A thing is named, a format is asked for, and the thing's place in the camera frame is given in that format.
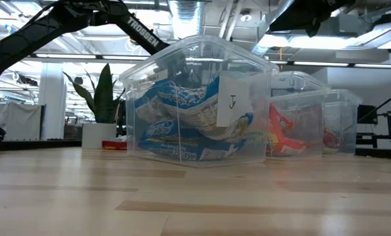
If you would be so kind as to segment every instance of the wood grain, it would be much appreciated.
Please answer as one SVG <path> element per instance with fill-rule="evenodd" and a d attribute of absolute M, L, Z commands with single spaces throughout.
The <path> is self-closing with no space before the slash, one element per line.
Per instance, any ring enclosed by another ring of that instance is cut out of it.
<path fill-rule="evenodd" d="M 189 168 L 123 151 L 7 151 L 2 235 L 391 236 L 391 161 Z"/>

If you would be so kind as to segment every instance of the potted plant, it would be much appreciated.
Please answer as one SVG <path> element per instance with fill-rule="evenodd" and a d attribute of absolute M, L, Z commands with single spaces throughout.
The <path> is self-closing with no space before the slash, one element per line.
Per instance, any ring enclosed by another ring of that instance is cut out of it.
<path fill-rule="evenodd" d="M 90 78 L 89 73 L 87 73 L 95 91 L 93 97 L 89 91 L 75 83 L 68 74 L 64 74 L 73 84 L 77 94 L 86 100 L 89 109 L 95 115 L 96 123 L 87 123 L 83 125 L 82 148 L 101 149 L 103 140 L 116 137 L 117 125 L 114 123 L 114 119 L 118 104 L 125 89 L 118 98 L 113 99 L 113 88 L 116 81 L 112 81 L 109 64 L 106 64 L 102 69 L 96 87 Z"/>

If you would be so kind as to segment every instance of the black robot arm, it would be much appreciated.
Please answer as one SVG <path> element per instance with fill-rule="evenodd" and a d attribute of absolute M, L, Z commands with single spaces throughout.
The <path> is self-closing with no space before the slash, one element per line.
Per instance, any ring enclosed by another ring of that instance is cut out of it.
<path fill-rule="evenodd" d="M 169 45 L 146 28 L 123 2 L 84 0 L 57 3 L 46 16 L 28 22 L 0 40 L 0 75 L 55 38 L 87 26 L 116 24 L 150 54 Z"/>

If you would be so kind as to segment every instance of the snake plant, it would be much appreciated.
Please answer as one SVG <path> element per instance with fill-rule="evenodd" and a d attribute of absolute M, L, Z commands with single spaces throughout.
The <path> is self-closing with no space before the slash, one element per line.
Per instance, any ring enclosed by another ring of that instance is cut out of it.
<path fill-rule="evenodd" d="M 93 97 L 89 91 L 87 91 L 78 83 L 75 83 L 68 74 L 64 73 L 64 75 L 67 76 L 69 81 L 73 84 L 77 94 L 86 100 L 89 109 L 95 115 L 96 122 L 112 124 L 115 119 L 118 104 L 125 89 L 118 98 L 113 99 L 113 88 L 115 82 L 117 81 L 112 81 L 111 68 L 109 67 L 109 64 L 106 64 L 106 66 L 102 69 L 99 76 L 98 85 L 96 87 L 90 78 L 89 73 L 86 73 L 95 91 Z"/>

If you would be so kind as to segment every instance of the plastic bin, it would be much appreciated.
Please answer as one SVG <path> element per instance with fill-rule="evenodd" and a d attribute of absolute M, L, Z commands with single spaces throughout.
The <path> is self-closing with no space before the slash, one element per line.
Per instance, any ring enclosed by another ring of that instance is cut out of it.
<path fill-rule="evenodd" d="M 273 72 L 218 37 L 170 45 L 120 75 L 128 152 L 192 167 L 263 161 Z"/>
<path fill-rule="evenodd" d="M 355 154 L 357 110 L 363 100 L 349 90 L 332 90 L 325 102 L 324 153 Z"/>
<path fill-rule="evenodd" d="M 325 91 L 319 90 L 270 99 L 267 159 L 322 156 L 325 95 Z"/>
<path fill-rule="evenodd" d="M 318 90 L 329 92 L 331 87 L 301 71 L 278 73 L 272 76 L 270 82 L 270 95 L 272 97 Z"/>

